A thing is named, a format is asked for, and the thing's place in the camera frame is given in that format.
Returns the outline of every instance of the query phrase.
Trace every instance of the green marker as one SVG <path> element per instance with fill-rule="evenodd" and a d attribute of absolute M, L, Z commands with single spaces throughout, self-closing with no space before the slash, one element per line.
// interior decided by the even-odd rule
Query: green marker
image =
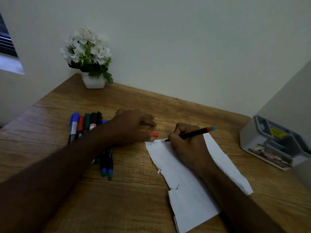
<path fill-rule="evenodd" d="M 84 114 L 84 134 L 90 131 L 90 116 L 89 113 Z"/>

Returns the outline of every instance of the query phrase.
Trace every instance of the right hand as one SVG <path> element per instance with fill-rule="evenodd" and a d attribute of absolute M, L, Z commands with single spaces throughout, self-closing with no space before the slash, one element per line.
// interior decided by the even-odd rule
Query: right hand
<path fill-rule="evenodd" d="M 185 140 L 179 136 L 181 133 L 192 132 L 198 129 L 200 127 L 196 125 L 177 123 L 175 131 L 169 134 L 169 140 L 184 163 L 200 176 L 207 167 L 216 165 L 208 152 L 203 135 Z"/>

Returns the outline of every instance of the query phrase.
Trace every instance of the red marker cap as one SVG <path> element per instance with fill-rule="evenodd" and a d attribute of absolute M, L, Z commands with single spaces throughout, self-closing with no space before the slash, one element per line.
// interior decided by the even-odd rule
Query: red marker cap
<path fill-rule="evenodd" d="M 80 115 L 79 122 L 78 122 L 78 130 L 77 131 L 83 131 L 84 127 L 84 116 Z"/>
<path fill-rule="evenodd" d="M 148 134 L 150 134 L 153 137 L 159 137 L 159 134 L 156 133 L 156 132 L 144 132 L 144 133 L 148 133 Z"/>

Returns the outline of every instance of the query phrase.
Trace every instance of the red marker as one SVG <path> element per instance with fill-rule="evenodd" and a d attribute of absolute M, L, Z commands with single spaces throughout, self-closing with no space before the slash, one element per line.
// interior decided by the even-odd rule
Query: red marker
<path fill-rule="evenodd" d="M 83 130 L 84 130 L 83 126 L 84 126 L 84 116 L 80 115 L 79 122 L 78 122 L 78 131 L 77 131 L 76 139 L 78 139 L 79 137 L 81 137 L 83 135 Z"/>
<path fill-rule="evenodd" d="M 153 137 L 159 137 L 159 134 L 156 133 L 156 132 L 144 132 L 144 133 L 148 133 L 148 134 L 150 134 Z"/>

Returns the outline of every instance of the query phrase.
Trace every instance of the white paper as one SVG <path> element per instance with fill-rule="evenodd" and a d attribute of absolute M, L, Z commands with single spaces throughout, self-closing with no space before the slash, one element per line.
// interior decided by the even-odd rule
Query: white paper
<path fill-rule="evenodd" d="M 204 139 L 215 163 L 245 194 L 251 194 L 253 191 L 246 178 L 211 135 L 204 134 Z M 219 214 L 221 209 L 202 180 L 181 161 L 171 143 L 164 140 L 146 142 L 146 148 L 170 188 L 169 201 L 175 214 L 176 229 L 185 233 Z"/>

